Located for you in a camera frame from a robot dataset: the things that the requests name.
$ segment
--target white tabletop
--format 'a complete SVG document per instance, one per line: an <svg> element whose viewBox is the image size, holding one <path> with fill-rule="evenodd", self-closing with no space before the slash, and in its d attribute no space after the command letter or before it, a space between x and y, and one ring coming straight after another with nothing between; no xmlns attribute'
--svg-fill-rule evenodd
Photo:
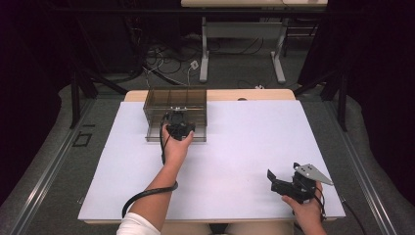
<svg viewBox="0 0 415 235"><path fill-rule="evenodd" d="M182 0L182 7L322 7L328 0Z"/></svg>
<svg viewBox="0 0 415 235"><path fill-rule="evenodd" d="M121 103L78 219L119 222L125 202L160 170L160 143L145 140L143 105ZM190 146L167 220L292 220L267 170L291 181L297 162L330 177L299 101L207 102L207 122L207 142ZM336 188L324 185L324 195L328 218L345 216Z"/></svg>

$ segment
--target clear plastic box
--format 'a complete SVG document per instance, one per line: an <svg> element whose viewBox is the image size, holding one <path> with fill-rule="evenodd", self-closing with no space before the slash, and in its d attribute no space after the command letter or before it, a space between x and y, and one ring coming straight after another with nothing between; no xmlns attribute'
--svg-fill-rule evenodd
<svg viewBox="0 0 415 235"><path fill-rule="evenodd" d="M207 89L205 86L158 86L149 90L144 104L149 129L146 139L160 141L161 120L173 110L186 112L189 122L196 125L193 141L207 141Z"/></svg>

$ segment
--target metal bracket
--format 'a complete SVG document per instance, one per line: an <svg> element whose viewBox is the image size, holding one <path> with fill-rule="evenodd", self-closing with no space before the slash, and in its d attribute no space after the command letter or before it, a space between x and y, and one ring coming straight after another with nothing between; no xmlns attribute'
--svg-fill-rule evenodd
<svg viewBox="0 0 415 235"><path fill-rule="evenodd" d="M328 185L334 185L333 181L320 172L314 165L305 164L295 167L296 172L302 174L304 177L320 181Z"/></svg>

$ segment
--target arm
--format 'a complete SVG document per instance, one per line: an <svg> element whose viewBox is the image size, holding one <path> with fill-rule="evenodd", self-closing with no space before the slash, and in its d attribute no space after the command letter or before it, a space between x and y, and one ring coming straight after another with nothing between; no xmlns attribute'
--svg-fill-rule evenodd
<svg viewBox="0 0 415 235"><path fill-rule="evenodd" d="M323 187L320 182L317 182L317 188L321 191ZM321 198L321 192L315 191L315 195L318 199ZM308 203L299 204L296 200L283 196L282 200L286 202L294 211L296 219L299 222L300 227L305 235L325 235L326 231L321 224L321 208L317 203L317 200L312 199Z"/></svg>
<svg viewBox="0 0 415 235"><path fill-rule="evenodd" d="M168 138L168 136L169 134L164 126L162 128L162 137L165 146L165 164L146 190L174 185L180 167L186 158L187 149L193 140L193 131L182 141ZM129 212L140 214L161 231L171 194L172 192L167 192L141 198L134 202Z"/></svg>

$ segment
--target white table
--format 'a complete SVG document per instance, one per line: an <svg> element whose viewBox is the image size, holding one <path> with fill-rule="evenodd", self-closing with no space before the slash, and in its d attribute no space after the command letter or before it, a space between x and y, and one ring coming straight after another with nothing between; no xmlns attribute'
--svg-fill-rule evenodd
<svg viewBox="0 0 415 235"><path fill-rule="evenodd" d="M182 0L182 7L190 8L322 8L327 0ZM279 83L286 82L280 55L288 19L279 23L209 23L202 18L202 64L200 82L208 81L208 38L278 38L276 50L271 52L275 74Z"/></svg>
<svg viewBox="0 0 415 235"><path fill-rule="evenodd" d="M220 101L223 94L250 101ZM125 100L144 97L138 92ZM285 231L292 229L292 211L270 190L267 170L291 181L297 162L313 164L330 177L300 102L288 90L208 91L207 99L207 142L189 148L167 213L167 228L180 222L186 222L189 231L202 223L249 222L253 229L280 221ZM144 190L161 168L160 144L145 140L143 105L121 103L78 219L119 223L124 203ZM324 195L327 217L344 217L335 187L325 185ZM245 230L235 226L234 232L238 229Z"/></svg>

